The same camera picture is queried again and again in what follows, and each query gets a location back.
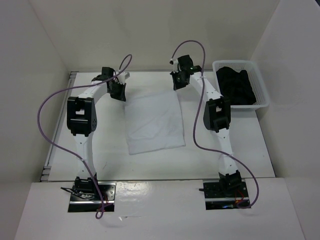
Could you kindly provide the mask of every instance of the wall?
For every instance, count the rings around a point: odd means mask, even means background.
[[[263,136],[307,240],[320,239],[319,26],[316,1],[281,0],[252,56],[271,98],[258,111]]]
[[[67,85],[69,73],[28,1],[1,1],[0,22],[0,239],[10,240],[49,149],[37,128],[38,107]],[[49,136],[61,102],[59,96],[43,111]]]
[[[69,70],[118,67],[168,70],[179,43],[201,41],[206,68],[215,60],[250,59],[279,0],[30,0]],[[180,54],[201,63],[194,43]]]

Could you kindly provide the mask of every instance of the black cloth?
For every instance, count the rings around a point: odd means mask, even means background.
[[[246,70],[237,72],[224,66],[216,71],[216,76],[221,94],[229,97],[231,105],[252,105],[257,101]]]

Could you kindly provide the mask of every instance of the cable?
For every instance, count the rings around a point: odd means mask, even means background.
[[[194,144],[199,148],[199,149],[202,149],[202,150],[205,150],[205,151],[210,151],[210,152],[216,152],[216,153],[220,153],[220,154],[224,154],[228,157],[230,157],[231,159],[235,160],[237,163],[241,164],[252,176],[254,182],[255,182],[255,185],[256,185],[256,196],[253,200],[253,202],[248,205],[248,206],[244,206],[244,207],[241,207],[239,206],[239,203],[237,204],[237,207],[239,209],[248,209],[248,208],[251,208],[255,203],[256,201],[258,200],[258,197],[259,197],[259,193],[260,193],[260,189],[259,189],[259,184],[258,184],[258,181],[255,177],[255,175],[252,173],[252,171],[240,160],[238,160],[237,158],[235,158],[234,156],[226,153],[225,151],[221,151],[221,150],[218,150],[218,149],[210,149],[210,148],[205,148],[203,146],[200,146],[198,143],[197,143],[197,140],[196,140],[196,127],[197,127],[197,122],[198,122],[198,117],[199,117],[199,113],[200,113],[200,109],[201,109],[201,104],[202,104],[202,101],[204,99],[204,94],[205,94],[205,80],[204,80],[204,68],[205,68],[205,61],[206,61],[206,51],[205,51],[205,48],[204,46],[197,40],[186,40],[186,41],[183,41],[182,43],[180,43],[176,49],[174,50],[173,54],[172,54],[172,59],[174,58],[177,50],[181,47],[181,45],[185,44],[185,43],[190,43],[190,42],[193,42],[193,43],[197,43],[200,45],[200,47],[202,48],[202,51],[203,51],[203,61],[202,61],[202,69],[201,69],[201,79],[202,79],[202,92],[201,92],[201,97],[200,97],[200,102],[199,102],[199,106],[198,106],[198,110],[196,112],[196,115],[195,115],[195,119],[194,119],[194,124],[193,124],[193,142]]]
[[[119,70],[119,73],[118,73],[118,74],[114,75],[113,77],[111,77],[111,78],[109,78],[109,79],[107,79],[107,80],[104,80],[104,81],[102,81],[102,82],[99,82],[99,83],[97,83],[97,84],[95,84],[95,85],[98,86],[98,85],[100,85],[100,84],[104,84],[104,83],[106,83],[106,82],[112,81],[113,79],[117,78],[121,73],[123,73],[123,72],[127,69],[127,67],[129,66],[129,64],[131,63],[132,54],[128,54],[127,56],[125,56],[124,59],[123,59],[122,62],[121,62],[121,66],[122,66],[122,64],[125,62],[125,60],[126,60],[128,57],[130,57],[129,61],[127,62],[127,64],[125,65],[125,67],[124,67],[122,70]],[[90,177],[92,178],[92,181],[93,181],[93,183],[94,183],[94,186],[95,186],[95,188],[96,188],[96,190],[97,190],[97,192],[98,192],[98,194],[99,194],[100,200],[101,200],[101,208],[100,208],[100,209],[97,209],[97,212],[96,212],[96,214],[95,214],[95,218],[96,218],[96,219],[101,219],[102,216],[104,215],[104,210],[105,210],[104,198],[103,198],[102,193],[101,193],[101,191],[100,191],[100,189],[99,189],[98,182],[97,182],[97,180],[94,178],[94,176],[93,176],[92,172],[90,171],[87,163],[86,163],[86,162],[84,161],[84,159],[83,159],[79,154],[77,154],[76,152],[71,151],[71,150],[69,150],[69,149],[67,149],[67,148],[64,148],[64,147],[62,147],[62,146],[59,146],[58,144],[56,144],[56,143],[54,143],[53,141],[51,141],[51,140],[46,136],[46,134],[44,133],[44,131],[43,131],[42,127],[41,127],[41,124],[40,124],[40,114],[41,114],[41,110],[42,110],[42,108],[44,107],[44,105],[46,104],[46,102],[47,102],[50,98],[52,98],[53,96],[55,96],[55,95],[57,95],[57,94],[63,93],[63,92],[65,92],[65,91],[68,91],[68,90],[81,89],[81,88],[89,88],[89,87],[92,87],[92,86],[93,86],[92,84],[90,84],[90,85],[82,85],[82,86],[72,86],[72,87],[68,87],[68,88],[65,88],[65,89],[61,89],[61,90],[58,90],[58,91],[52,93],[50,96],[48,96],[48,97],[41,103],[41,105],[40,105],[40,107],[39,107],[39,109],[38,109],[37,116],[36,116],[36,121],[37,121],[37,125],[38,125],[38,128],[39,128],[39,131],[40,131],[41,135],[44,137],[45,140],[47,140],[50,144],[52,144],[52,145],[55,146],[56,148],[61,149],[61,150],[63,150],[63,151],[66,151],[66,152],[68,152],[68,153],[76,156],[79,160],[81,160],[81,161],[83,162],[85,168],[87,169],[87,171],[88,171],[89,174],[90,174]]]

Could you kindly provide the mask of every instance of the plastic basket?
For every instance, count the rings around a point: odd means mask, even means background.
[[[217,91],[219,93],[220,87],[217,78],[217,71],[220,68],[229,67],[237,72],[240,72],[241,70],[246,70],[248,73],[252,91],[256,98],[256,103],[254,103],[253,105],[231,105],[232,109],[257,110],[259,108],[267,107],[269,105],[270,98],[264,80],[255,62],[245,60],[219,60],[214,61],[212,67],[214,72],[214,80],[216,83]]]

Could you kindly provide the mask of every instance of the white cloth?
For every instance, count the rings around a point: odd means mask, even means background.
[[[124,114],[130,155],[186,145],[175,91],[129,99]]]

